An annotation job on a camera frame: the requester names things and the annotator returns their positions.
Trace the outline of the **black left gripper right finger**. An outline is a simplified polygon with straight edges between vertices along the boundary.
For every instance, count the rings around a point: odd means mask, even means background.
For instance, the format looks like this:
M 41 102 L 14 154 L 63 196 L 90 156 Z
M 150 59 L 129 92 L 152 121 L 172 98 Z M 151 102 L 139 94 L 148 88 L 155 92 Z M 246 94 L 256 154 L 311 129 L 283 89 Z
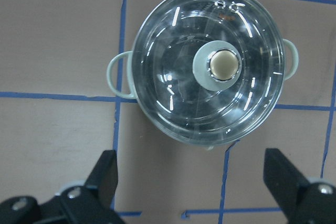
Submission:
M 335 223 L 335 185 L 305 177 L 277 148 L 267 148 L 263 180 L 288 223 Z

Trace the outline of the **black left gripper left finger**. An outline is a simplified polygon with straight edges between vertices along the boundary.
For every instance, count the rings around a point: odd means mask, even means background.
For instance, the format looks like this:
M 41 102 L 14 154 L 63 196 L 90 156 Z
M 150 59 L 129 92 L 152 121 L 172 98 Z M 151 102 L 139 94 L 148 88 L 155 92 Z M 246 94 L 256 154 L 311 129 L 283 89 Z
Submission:
M 43 204 L 26 195 L 1 202 L 1 223 L 123 223 L 110 208 L 117 185 L 116 151 L 103 151 L 83 185 L 70 186 Z

